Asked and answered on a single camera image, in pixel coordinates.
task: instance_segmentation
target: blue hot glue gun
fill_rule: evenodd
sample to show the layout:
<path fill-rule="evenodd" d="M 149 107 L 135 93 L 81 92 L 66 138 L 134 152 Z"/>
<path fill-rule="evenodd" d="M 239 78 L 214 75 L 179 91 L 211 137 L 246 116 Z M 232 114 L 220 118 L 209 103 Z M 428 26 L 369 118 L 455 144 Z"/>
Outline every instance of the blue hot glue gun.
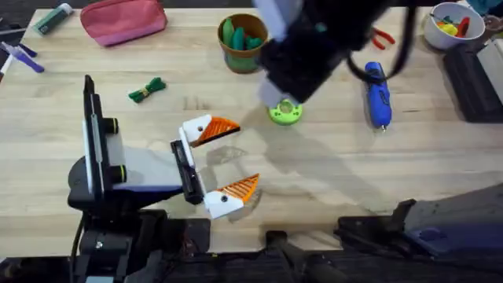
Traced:
<path fill-rule="evenodd" d="M 384 78 L 385 74 L 381 65 L 377 62 L 369 62 L 365 65 L 365 71 L 378 79 Z M 391 123 L 390 91 L 387 83 L 367 84 L 370 120 L 375 128 L 386 130 Z"/>

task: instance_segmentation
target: pen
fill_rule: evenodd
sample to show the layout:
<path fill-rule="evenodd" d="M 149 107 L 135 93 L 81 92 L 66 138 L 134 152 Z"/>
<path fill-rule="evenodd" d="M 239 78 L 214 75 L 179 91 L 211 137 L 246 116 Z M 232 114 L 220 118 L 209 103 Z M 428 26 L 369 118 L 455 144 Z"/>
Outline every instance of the pen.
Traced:
<path fill-rule="evenodd" d="M 21 49 L 32 58 L 35 58 L 37 57 L 37 55 L 39 55 L 35 51 L 29 49 L 28 46 L 25 46 L 23 43 L 20 43 L 18 46 L 21 47 Z M 0 45 L 0 49 L 6 51 L 7 53 L 9 52 L 3 45 Z"/>
<path fill-rule="evenodd" d="M 35 63 L 19 46 L 13 47 L 5 42 L 2 42 L 2 45 L 13 57 L 31 67 L 35 72 L 44 72 L 44 67 Z"/>
<path fill-rule="evenodd" d="M 25 32 L 25 31 L 26 31 L 26 28 L 18 28 L 18 29 L 13 29 L 13 30 L 0 31 L 0 35 L 11 35 L 13 33 Z"/>

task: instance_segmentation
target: pink pouch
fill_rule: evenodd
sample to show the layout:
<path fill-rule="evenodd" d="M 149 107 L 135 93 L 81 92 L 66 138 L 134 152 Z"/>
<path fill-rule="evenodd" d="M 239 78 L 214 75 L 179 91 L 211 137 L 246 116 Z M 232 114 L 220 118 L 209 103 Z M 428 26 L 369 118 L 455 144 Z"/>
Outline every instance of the pink pouch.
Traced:
<path fill-rule="evenodd" d="M 162 31 L 167 24 L 157 0 L 105 0 L 80 13 L 82 26 L 101 46 L 110 46 Z"/>

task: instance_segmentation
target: pliers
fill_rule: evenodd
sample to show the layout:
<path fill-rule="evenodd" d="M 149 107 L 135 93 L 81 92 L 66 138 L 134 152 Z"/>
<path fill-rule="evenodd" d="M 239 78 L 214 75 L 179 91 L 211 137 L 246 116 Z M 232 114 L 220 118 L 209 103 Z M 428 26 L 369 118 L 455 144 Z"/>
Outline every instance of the pliers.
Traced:
<path fill-rule="evenodd" d="M 393 37 L 391 35 L 389 35 L 387 32 L 384 32 L 384 31 L 381 31 L 377 28 L 373 28 L 373 32 L 374 32 L 374 35 L 372 37 L 372 43 L 377 47 L 379 48 L 380 50 L 384 50 L 385 47 L 383 45 L 383 43 L 379 42 L 377 40 L 377 36 L 379 35 L 380 37 L 386 39 L 387 41 L 389 41 L 389 43 L 391 44 L 395 44 L 395 39 L 393 39 Z"/>

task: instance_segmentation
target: cable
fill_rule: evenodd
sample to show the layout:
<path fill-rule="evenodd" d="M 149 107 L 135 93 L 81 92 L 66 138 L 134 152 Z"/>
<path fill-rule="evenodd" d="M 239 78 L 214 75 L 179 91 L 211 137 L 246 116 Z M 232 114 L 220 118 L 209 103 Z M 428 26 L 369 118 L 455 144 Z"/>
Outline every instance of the cable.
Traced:
<path fill-rule="evenodd" d="M 362 71 L 351 58 L 351 54 L 347 55 L 346 63 L 347 67 L 351 70 L 353 75 L 358 77 L 360 80 L 366 83 L 382 83 L 392 76 L 397 75 L 403 67 L 405 67 L 407 60 L 409 59 L 410 50 L 412 49 L 412 44 L 414 41 L 414 30 L 416 28 L 416 15 L 417 15 L 417 4 L 416 0 L 409 0 L 411 3 L 407 6 L 407 14 L 405 19 L 405 25 L 402 32 L 402 44 L 400 45 L 400 51 L 393 66 L 391 73 L 382 79 L 377 79 L 374 76 L 367 74 Z"/>
<path fill-rule="evenodd" d="M 163 275 L 160 277 L 159 283 L 163 283 L 166 281 L 167 276 L 173 271 L 173 269 L 176 267 L 174 264 L 174 259 L 180 257 L 182 254 L 182 251 L 178 251 L 178 253 L 174 254 L 170 259 L 165 259 L 164 261 L 166 262 L 166 269 L 163 272 Z"/>
<path fill-rule="evenodd" d="M 163 277 L 162 277 L 162 281 L 163 282 L 164 280 L 167 279 L 167 277 L 178 267 L 182 266 L 182 265 L 187 265 L 187 264 L 198 264 L 198 263 L 203 263 L 203 264 L 225 264 L 225 263 L 228 263 L 228 262 L 231 262 L 233 260 L 236 260 L 236 259 L 245 259 L 245 260 L 257 260 L 257 258 L 259 256 L 261 256 L 262 254 L 264 254 L 264 252 L 266 251 L 266 248 L 263 248 L 261 249 L 260 251 L 258 252 L 252 252 L 250 254 L 250 256 L 246 256 L 246 255 L 227 255 L 227 254 L 222 254 L 222 255 L 218 255 L 217 257 L 213 258 L 209 258 L 209 259 L 202 259 L 202 260 L 190 260 L 190 261 L 186 261 L 186 260 L 183 260 L 183 259 L 180 259 L 180 256 L 172 256 L 170 259 L 168 259 L 167 261 L 168 262 L 171 262 L 172 264 L 169 265 L 167 267 L 167 269 L 164 271 L 163 273 Z"/>
<path fill-rule="evenodd" d="M 77 226 L 77 231 L 75 232 L 75 238 L 73 239 L 72 245 L 72 253 L 70 253 L 70 263 L 69 263 L 69 271 L 70 271 L 70 283 L 73 283 L 74 274 L 73 271 L 75 269 L 75 257 L 77 256 L 77 248 L 79 246 L 80 235 L 82 234 L 82 230 L 84 227 L 84 213 L 80 217 L 79 225 Z"/>

